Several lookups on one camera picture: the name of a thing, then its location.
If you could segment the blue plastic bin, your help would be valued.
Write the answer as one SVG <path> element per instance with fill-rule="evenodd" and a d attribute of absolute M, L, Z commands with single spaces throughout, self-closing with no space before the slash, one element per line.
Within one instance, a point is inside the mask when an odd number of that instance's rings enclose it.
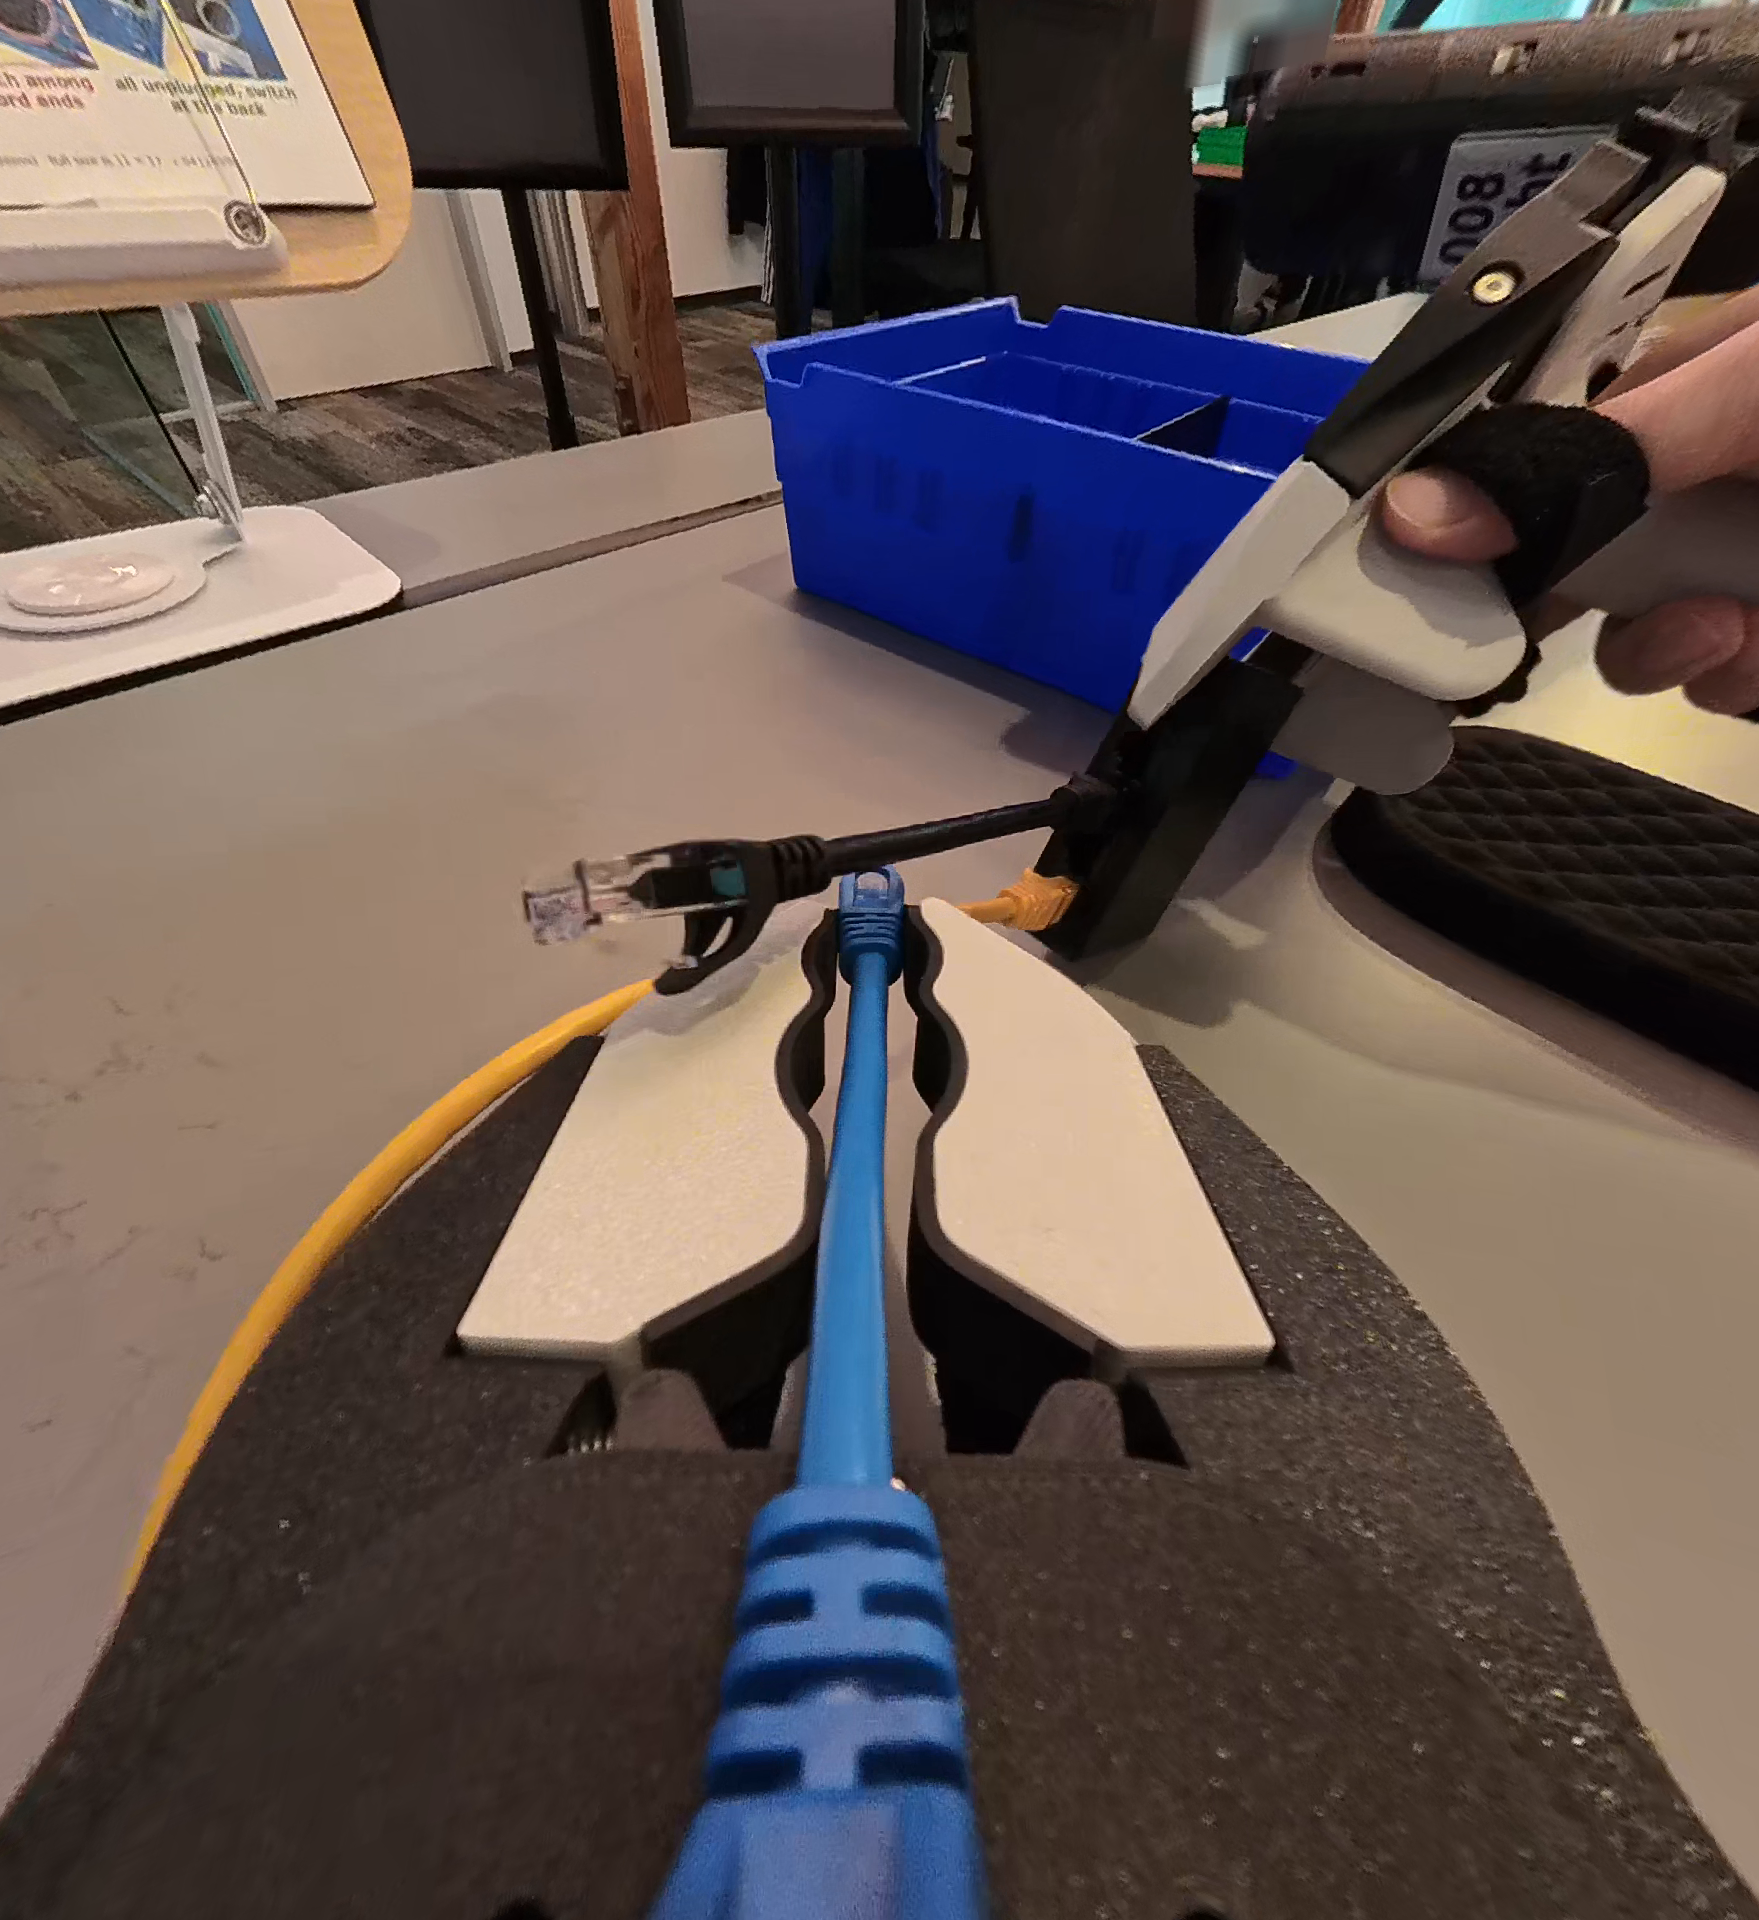
<path fill-rule="evenodd" d="M 1010 296 L 761 343 L 794 589 L 1083 714 L 1090 749 L 1369 359 Z"/>

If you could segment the wooden pillar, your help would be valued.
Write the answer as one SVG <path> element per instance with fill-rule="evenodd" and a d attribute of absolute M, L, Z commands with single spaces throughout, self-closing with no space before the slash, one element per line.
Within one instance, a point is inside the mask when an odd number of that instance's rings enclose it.
<path fill-rule="evenodd" d="M 628 188 L 580 195 L 622 438 L 690 424 L 673 270 L 661 197 L 653 87 L 639 4 L 609 6 Z"/>

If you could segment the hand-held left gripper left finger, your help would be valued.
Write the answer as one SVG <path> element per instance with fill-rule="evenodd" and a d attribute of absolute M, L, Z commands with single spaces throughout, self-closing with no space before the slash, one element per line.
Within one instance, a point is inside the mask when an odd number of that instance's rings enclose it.
<path fill-rule="evenodd" d="M 477 1356 L 672 1366 L 731 1308 L 809 1293 L 840 946 L 818 902 L 686 994 L 650 994 L 580 1087 L 460 1319 Z"/>

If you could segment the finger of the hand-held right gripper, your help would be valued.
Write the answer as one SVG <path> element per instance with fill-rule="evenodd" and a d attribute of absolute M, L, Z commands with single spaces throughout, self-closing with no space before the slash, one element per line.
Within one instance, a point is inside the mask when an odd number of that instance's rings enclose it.
<path fill-rule="evenodd" d="M 1369 506 L 1330 476 L 1281 476 L 1157 618 L 1131 716 L 1156 725 L 1271 612 L 1312 609 L 1310 646 L 1386 684 L 1437 697 L 1428 655 L 1437 567 L 1386 537 Z"/>
<path fill-rule="evenodd" d="M 1491 567 L 1305 563 L 1257 612 L 1310 657 L 1277 756 L 1373 793 L 1429 784 L 1459 710 L 1498 690 L 1527 649 Z"/>

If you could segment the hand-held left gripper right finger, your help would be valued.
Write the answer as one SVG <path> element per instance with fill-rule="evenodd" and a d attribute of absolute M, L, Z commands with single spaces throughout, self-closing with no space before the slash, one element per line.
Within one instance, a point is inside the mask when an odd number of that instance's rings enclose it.
<path fill-rule="evenodd" d="M 915 910 L 911 1311 L 987 1381 L 1261 1367 L 1277 1333 L 1131 1032 L 948 902 Z"/>

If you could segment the white stand base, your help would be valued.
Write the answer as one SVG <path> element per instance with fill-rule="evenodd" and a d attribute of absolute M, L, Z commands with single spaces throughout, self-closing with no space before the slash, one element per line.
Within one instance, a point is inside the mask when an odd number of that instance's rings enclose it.
<path fill-rule="evenodd" d="M 400 601 L 315 508 L 247 508 L 0 554 L 0 716 L 275 646 Z"/>

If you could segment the black textured pad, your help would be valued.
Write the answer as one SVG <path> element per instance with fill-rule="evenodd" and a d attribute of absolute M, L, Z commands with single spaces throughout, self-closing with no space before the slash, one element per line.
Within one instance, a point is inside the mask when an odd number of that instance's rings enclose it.
<path fill-rule="evenodd" d="M 1347 874 L 1466 954 L 1759 1094 L 1759 813 L 1469 725 L 1330 818 Z"/>

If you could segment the black office chair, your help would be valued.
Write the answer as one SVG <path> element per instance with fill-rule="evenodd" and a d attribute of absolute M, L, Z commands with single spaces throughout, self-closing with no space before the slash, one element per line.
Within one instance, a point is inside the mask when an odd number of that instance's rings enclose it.
<path fill-rule="evenodd" d="M 985 287 L 1028 321 L 1200 318 L 1195 4 L 974 4 Z"/>

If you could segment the black network switch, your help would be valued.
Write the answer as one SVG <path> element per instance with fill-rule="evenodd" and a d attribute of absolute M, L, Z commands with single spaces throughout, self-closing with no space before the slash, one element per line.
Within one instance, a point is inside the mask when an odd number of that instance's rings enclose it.
<path fill-rule="evenodd" d="M 1065 962 L 1095 962 L 1143 942 L 1200 866 L 1272 745 L 1290 696 L 1242 686 L 1200 690 L 1149 730 L 1110 737 L 1117 802 L 1099 826 L 1058 829 L 1042 876 L 1075 881 L 1065 916 L 1040 942 Z"/>

